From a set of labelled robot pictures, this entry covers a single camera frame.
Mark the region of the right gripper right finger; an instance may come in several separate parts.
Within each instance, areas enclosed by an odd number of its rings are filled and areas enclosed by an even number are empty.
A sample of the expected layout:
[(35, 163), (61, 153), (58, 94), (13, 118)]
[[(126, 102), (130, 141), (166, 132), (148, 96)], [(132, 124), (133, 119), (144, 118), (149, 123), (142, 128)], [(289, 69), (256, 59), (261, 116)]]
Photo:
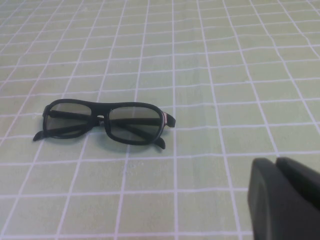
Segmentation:
[(288, 181), (293, 195), (283, 223), (292, 240), (320, 238), (320, 173), (289, 157), (279, 157), (276, 166)]

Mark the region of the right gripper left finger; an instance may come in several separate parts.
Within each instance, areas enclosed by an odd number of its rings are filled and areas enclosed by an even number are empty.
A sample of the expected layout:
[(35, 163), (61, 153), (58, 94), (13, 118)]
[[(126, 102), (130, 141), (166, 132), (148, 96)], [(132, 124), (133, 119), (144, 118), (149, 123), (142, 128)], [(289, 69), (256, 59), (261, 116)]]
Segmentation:
[(271, 240), (271, 197), (279, 189), (284, 176), (267, 158), (255, 158), (251, 165), (247, 202), (255, 240)]

